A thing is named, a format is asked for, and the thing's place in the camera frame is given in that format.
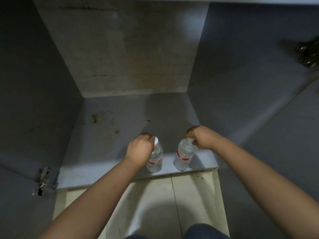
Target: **person's left arm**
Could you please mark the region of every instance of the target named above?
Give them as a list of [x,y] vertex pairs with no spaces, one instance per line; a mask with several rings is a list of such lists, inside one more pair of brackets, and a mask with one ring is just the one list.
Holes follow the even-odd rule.
[[127,186],[150,159],[154,140],[143,133],[131,141],[125,158],[69,205],[40,239],[98,238]]

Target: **hand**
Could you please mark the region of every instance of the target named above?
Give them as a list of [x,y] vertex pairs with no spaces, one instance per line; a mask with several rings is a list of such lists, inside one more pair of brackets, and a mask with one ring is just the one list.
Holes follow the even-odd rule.
[[127,147],[125,158],[142,168],[149,161],[154,150],[155,136],[147,132],[141,133]]
[[198,148],[213,150],[213,143],[216,139],[222,138],[217,132],[205,126],[193,126],[187,130],[185,138],[195,138],[193,142]]

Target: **person's left hand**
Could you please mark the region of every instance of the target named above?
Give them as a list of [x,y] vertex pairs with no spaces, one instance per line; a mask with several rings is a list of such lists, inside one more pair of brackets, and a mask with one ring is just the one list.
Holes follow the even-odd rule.
[[155,136],[147,132],[141,133],[127,147],[125,158],[142,168],[149,161],[154,150]]

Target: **forearm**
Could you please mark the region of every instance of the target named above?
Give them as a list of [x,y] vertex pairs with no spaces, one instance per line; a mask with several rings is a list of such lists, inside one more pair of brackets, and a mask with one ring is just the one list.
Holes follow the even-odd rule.
[[98,238],[138,169],[123,159],[66,208],[41,239]]
[[291,238],[319,238],[319,205],[312,197],[226,138],[213,138],[212,150]]

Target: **beige wall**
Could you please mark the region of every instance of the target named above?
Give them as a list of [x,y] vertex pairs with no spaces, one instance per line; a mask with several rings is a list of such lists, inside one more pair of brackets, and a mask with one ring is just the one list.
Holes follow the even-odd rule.
[[208,3],[34,3],[84,97],[187,90]]

